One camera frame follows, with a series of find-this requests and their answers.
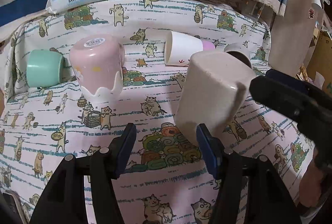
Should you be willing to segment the white paper cup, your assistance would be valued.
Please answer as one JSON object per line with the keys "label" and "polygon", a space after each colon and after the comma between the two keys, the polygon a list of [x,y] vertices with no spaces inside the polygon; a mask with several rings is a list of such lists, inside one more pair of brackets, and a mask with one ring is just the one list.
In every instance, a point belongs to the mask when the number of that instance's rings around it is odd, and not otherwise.
{"label": "white paper cup", "polygon": [[203,43],[199,38],[171,31],[165,42],[165,65],[187,66],[190,63],[190,57],[202,50]]}

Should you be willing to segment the mint green cup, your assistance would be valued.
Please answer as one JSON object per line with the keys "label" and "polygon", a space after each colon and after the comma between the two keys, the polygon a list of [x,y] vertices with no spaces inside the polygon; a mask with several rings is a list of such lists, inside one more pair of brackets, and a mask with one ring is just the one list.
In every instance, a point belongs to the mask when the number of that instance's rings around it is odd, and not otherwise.
{"label": "mint green cup", "polygon": [[35,49],[29,56],[26,79],[30,88],[51,87],[61,83],[64,57],[54,51]]}

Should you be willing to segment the pink cup with white base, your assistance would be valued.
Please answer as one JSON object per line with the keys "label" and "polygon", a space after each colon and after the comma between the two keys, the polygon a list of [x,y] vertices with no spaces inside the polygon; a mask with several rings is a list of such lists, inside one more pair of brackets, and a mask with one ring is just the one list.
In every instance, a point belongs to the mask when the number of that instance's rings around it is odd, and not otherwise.
{"label": "pink cup with white base", "polygon": [[123,90],[125,50],[110,34],[82,38],[69,60],[83,96],[92,103],[115,101]]}

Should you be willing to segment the small pink cup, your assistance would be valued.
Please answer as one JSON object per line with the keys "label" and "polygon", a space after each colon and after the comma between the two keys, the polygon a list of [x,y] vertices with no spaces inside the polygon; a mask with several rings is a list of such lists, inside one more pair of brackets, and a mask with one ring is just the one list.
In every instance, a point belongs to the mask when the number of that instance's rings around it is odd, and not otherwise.
{"label": "small pink cup", "polygon": [[216,46],[210,41],[202,40],[201,42],[202,42],[202,46],[203,46],[204,51],[211,51],[211,50],[216,49]]}

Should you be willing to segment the grey round cup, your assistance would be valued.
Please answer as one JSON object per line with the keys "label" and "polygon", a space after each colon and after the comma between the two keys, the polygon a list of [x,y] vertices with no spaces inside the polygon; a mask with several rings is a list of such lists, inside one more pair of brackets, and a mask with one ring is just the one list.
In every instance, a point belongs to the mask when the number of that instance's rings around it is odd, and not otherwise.
{"label": "grey round cup", "polygon": [[243,44],[239,43],[228,44],[223,51],[237,58],[242,63],[247,65],[249,68],[252,68],[249,49],[247,49]]}

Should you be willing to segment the beige square plastic cup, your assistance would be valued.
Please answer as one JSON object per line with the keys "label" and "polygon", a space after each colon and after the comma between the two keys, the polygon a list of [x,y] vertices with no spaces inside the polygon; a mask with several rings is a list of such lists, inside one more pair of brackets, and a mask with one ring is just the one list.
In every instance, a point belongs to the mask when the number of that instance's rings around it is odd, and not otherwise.
{"label": "beige square plastic cup", "polygon": [[249,94],[255,72],[226,52],[193,54],[174,121],[180,132],[197,146],[196,127],[204,123],[220,137]]}

